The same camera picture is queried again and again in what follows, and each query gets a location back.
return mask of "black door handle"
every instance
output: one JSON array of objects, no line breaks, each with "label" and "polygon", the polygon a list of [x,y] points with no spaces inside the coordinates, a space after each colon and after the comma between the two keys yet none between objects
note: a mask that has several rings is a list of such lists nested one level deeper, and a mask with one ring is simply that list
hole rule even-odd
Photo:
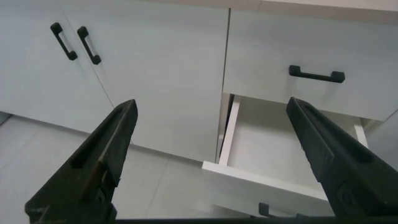
[{"label": "black door handle", "polygon": [[67,57],[69,58],[69,60],[75,60],[77,58],[77,54],[75,51],[71,51],[69,52],[67,47],[65,46],[65,44],[63,43],[63,41],[61,40],[59,34],[62,32],[62,27],[58,22],[54,22],[54,24],[52,24],[50,26],[52,33],[54,34],[55,38],[57,38],[58,43],[60,43],[63,51],[65,52],[65,54],[67,55]]},{"label": "black door handle", "polygon": [[97,65],[101,62],[101,58],[99,55],[93,55],[93,53],[91,53],[90,48],[87,45],[87,42],[85,40],[85,38],[88,36],[88,31],[87,28],[85,26],[82,26],[81,28],[79,28],[77,30],[77,35],[79,35],[81,42],[83,43],[83,46],[85,46],[85,49],[88,53],[88,56],[90,57],[91,61],[93,62],[93,64]]},{"label": "black door handle", "polygon": [[300,66],[291,65],[289,66],[289,75],[293,77],[311,78],[315,80],[322,80],[327,82],[343,83],[346,79],[344,72],[333,71],[329,77],[324,75],[316,75],[311,73],[301,72]]}]

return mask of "drawer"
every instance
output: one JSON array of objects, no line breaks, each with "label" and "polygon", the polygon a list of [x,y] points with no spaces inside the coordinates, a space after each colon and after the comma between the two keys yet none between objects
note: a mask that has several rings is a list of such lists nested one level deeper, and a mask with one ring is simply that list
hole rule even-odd
[{"label": "drawer", "polygon": [[[202,175],[215,205],[259,216],[333,215],[299,139],[286,104],[235,96],[219,163],[204,162]],[[367,147],[359,118],[324,115]]]},{"label": "drawer", "polygon": [[[385,120],[398,109],[398,26],[232,11],[223,91]],[[292,77],[289,66],[343,83]]]}]

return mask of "floor tile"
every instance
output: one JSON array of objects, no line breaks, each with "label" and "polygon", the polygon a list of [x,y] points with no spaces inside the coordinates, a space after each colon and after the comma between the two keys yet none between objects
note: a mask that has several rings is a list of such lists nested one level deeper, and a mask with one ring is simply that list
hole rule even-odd
[{"label": "floor tile", "polygon": [[87,134],[44,124],[0,170],[0,223],[28,223],[25,203],[71,156]]},{"label": "floor tile", "polygon": [[171,156],[146,218],[231,218],[246,214],[210,203],[201,162]]},{"label": "floor tile", "polygon": [[153,199],[169,156],[138,146],[130,146],[119,186],[112,203],[116,218],[144,218]]},{"label": "floor tile", "polygon": [[42,127],[42,123],[12,116],[0,126],[0,168],[4,167]]}]

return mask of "black handle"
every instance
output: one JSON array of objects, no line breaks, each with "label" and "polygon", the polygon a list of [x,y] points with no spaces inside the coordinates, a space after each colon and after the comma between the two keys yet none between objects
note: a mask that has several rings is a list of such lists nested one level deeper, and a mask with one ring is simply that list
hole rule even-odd
[{"label": "black handle", "polygon": [[50,26],[52,33],[54,34],[55,38],[57,38],[58,43],[60,43],[63,51],[65,52],[65,54],[67,55],[67,57],[69,58],[69,60],[75,60],[77,58],[77,54],[75,51],[71,51],[69,52],[67,47],[65,46],[65,44],[63,43],[63,41],[61,40],[59,34],[62,32],[62,27],[58,22],[54,22],[54,24],[52,24]]},{"label": "black handle", "polygon": [[291,65],[289,66],[289,75],[293,77],[311,78],[315,80],[322,80],[327,82],[343,83],[346,79],[344,72],[333,71],[329,77],[324,75],[316,75],[311,73],[301,72],[300,66]]},{"label": "black handle", "polygon": [[83,43],[83,46],[85,46],[85,49],[88,53],[88,56],[90,57],[91,61],[93,62],[93,64],[97,65],[101,62],[101,58],[99,55],[93,55],[93,53],[91,53],[90,48],[87,45],[87,42],[85,40],[85,38],[88,36],[88,31],[87,28],[85,26],[82,26],[81,28],[79,28],[77,30],[77,35],[79,35],[81,42]]}]

